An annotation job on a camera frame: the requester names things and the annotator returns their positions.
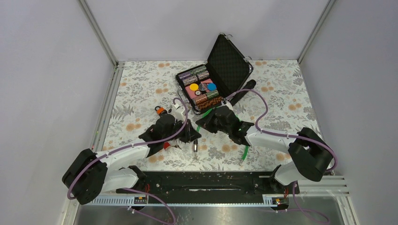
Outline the orange padlock black shackle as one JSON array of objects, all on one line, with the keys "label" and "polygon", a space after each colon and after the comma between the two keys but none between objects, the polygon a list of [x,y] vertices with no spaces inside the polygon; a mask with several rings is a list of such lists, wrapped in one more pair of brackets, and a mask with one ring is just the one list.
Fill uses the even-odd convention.
[{"label": "orange padlock black shackle", "polygon": [[156,106],[155,107],[155,111],[156,111],[156,113],[159,115],[159,116],[161,116],[162,114],[165,114],[165,113],[167,113],[167,110],[165,110],[163,107],[161,107],[161,106]]}]

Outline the green cable lock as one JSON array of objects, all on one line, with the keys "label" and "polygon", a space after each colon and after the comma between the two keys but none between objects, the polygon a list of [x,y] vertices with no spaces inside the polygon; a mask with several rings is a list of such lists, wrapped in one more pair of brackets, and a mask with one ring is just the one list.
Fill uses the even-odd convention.
[{"label": "green cable lock", "polygon": [[[209,109],[209,110],[207,110],[206,112],[204,112],[204,113],[201,115],[201,118],[205,118],[207,115],[210,114],[210,112],[211,112],[212,110],[213,110],[213,109]],[[196,131],[199,132],[199,131],[200,131],[200,128],[201,128],[201,126],[197,125]],[[247,154],[248,154],[248,149],[249,149],[249,146],[245,146],[245,150],[244,150],[244,153],[243,153],[243,155],[242,155],[242,157],[241,157],[241,159],[240,159],[239,165],[242,165],[243,162],[245,161],[245,159],[246,159],[246,157],[247,157]]]}]

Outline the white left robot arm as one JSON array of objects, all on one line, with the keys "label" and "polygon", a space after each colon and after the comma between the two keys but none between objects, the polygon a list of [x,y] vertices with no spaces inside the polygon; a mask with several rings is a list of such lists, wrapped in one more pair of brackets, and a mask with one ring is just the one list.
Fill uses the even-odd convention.
[{"label": "white left robot arm", "polygon": [[107,151],[82,150],[62,177],[67,197],[84,205],[107,191],[130,188],[139,193],[146,181],[130,162],[157,154],[170,141],[191,143],[200,138],[190,119],[177,120],[164,114],[129,144]]}]

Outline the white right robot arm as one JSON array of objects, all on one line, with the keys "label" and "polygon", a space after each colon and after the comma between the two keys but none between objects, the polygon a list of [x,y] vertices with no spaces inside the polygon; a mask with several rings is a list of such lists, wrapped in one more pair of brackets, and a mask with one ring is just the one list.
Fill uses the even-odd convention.
[{"label": "white right robot arm", "polygon": [[266,147],[289,154],[291,162],[279,165],[270,177],[269,187],[275,193],[283,192],[298,180],[319,182],[334,158],[328,145],[307,127],[295,135],[261,130],[254,123],[240,120],[227,106],[212,110],[196,124],[210,133],[227,134],[237,145]]}]

